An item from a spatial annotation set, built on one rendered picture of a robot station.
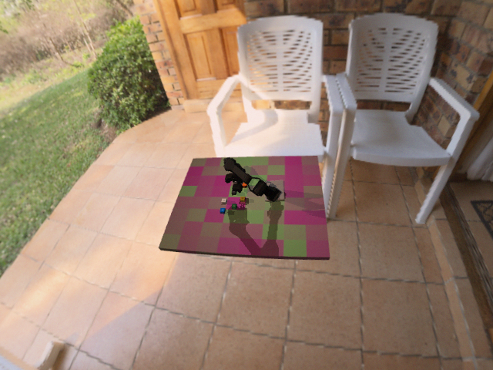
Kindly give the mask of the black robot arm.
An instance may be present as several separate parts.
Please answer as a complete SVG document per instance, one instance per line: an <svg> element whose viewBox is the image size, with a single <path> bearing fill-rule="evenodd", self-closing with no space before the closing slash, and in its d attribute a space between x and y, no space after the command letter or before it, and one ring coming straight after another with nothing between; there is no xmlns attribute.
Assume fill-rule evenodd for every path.
<svg viewBox="0 0 493 370"><path fill-rule="evenodd" d="M267 186L267 183L262 181L260 178L252 177L248 173L245 173L243 170L241 170L241 169L243 169L241 167L241 165L236 163L234 158L227 157L227 158L224 158L223 161L224 161L224 165L223 165L224 169L226 171L232 172L232 173L228 173L226 175L226 177L225 177L226 183L230 183L230 181L235 182L234 177L233 177L233 174L235 174L240 179L242 179L242 181L245 184L247 184L247 186L250 189L249 182L252 180L252 178L253 179L259 179L259 182L257 183L257 185L253 188L253 190L250 189L250 191L252 193L256 194L257 196L262 196L263 194L265 194L266 198L268 200L273 201L273 202L275 202L275 200L278 199L281 192L276 187Z"/></svg>

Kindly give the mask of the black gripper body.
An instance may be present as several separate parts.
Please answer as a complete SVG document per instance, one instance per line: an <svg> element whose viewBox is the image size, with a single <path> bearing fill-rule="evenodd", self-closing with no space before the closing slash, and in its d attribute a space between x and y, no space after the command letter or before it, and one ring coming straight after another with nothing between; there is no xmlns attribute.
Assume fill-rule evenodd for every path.
<svg viewBox="0 0 493 370"><path fill-rule="evenodd" d="M241 169L241 170L243 170L244 172L246 172L244 168L243 168L243 169ZM234 177L234 180L237 182L237 184L234 184L234 185L233 185L232 190L233 190L233 191L242 191L242 189L243 189L243 185L241 184L242 179L240 179L240 178L239 178L237 175L235 175L235 174L233 174L233 177Z"/></svg>

